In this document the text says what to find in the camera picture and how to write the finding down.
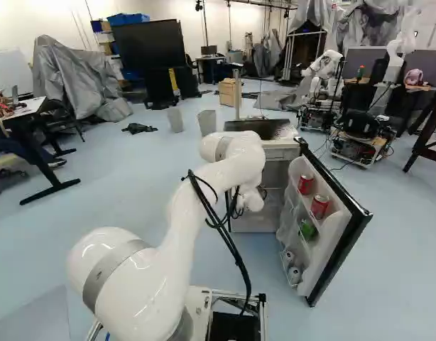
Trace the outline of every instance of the fridge door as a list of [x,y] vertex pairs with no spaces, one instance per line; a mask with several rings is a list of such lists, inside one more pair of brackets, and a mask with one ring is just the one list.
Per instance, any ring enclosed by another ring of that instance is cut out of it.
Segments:
[[[298,295],[304,296],[313,307],[373,215],[342,187],[309,150],[304,139],[295,140],[300,144],[300,156],[289,166],[289,185],[276,235],[284,251],[294,253],[294,264],[303,271],[296,285]],[[309,195],[298,190],[302,174],[314,177]],[[316,194],[329,199],[322,219],[316,219],[311,212]],[[311,228],[315,231],[313,237],[306,233]]]

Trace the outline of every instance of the blue floor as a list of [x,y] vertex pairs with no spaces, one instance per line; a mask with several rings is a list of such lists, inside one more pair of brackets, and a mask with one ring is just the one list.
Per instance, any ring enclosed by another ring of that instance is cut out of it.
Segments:
[[[277,87],[262,84],[262,90]],[[246,80],[244,91],[259,91],[259,82]],[[242,116],[259,112],[253,103],[244,100]],[[29,168],[29,179],[1,183],[6,188],[0,196],[0,318],[67,284],[69,249],[96,227],[123,227],[150,244],[160,243],[170,196],[188,168],[203,164],[196,114],[216,109],[218,126],[234,117],[234,109],[220,106],[213,94],[181,101],[179,108],[185,122],[181,134],[169,131],[165,112],[147,111],[140,104],[126,121],[88,130],[86,143],[78,136],[66,140],[64,147],[78,150],[66,156],[68,164],[56,173],[61,180],[81,178],[73,188],[20,207],[19,200],[47,187],[47,180]],[[290,113],[264,114],[293,119]],[[121,132],[130,121],[159,131]],[[309,132],[302,136],[312,149],[325,138]],[[307,308],[288,287],[273,235],[234,237],[254,293],[268,294],[270,340],[436,340],[436,163],[420,158],[404,174],[414,141],[411,136],[397,140],[394,155],[371,170],[350,165],[334,172],[374,218],[316,308]],[[321,160],[330,168],[343,165],[328,154]],[[244,292],[239,271],[215,231],[204,227],[195,255],[192,284]],[[71,339],[83,340],[92,316],[70,289],[68,311]]]

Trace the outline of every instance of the blue bin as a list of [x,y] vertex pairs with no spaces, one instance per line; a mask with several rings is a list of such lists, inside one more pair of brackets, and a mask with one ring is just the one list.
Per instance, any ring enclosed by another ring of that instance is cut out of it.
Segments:
[[94,31],[94,32],[102,32],[103,31],[101,20],[93,20],[93,21],[90,21],[90,23],[92,24],[92,31]]
[[115,16],[108,16],[107,20],[111,24],[111,26],[121,26],[121,25],[127,25],[129,23],[144,23],[150,21],[150,16],[142,13],[136,13],[136,14],[119,13],[116,14]]

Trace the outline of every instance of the green can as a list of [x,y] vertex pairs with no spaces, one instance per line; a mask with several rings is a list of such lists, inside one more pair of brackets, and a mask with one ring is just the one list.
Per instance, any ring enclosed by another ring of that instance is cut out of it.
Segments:
[[302,219],[300,222],[300,231],[307,242],[313,240],[317,234],[316,226],[307,219]]

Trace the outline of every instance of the red object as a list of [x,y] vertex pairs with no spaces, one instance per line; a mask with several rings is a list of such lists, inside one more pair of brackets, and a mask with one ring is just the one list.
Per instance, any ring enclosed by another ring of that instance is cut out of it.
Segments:
[[316,194],[311,203],[311,213],[316,219],[322,219],[329,206],[329,198],[325,195]]
[[303,195],[311,194],[314,181],[315,179],[312,175],[302,174],[298,181],[298,191]]

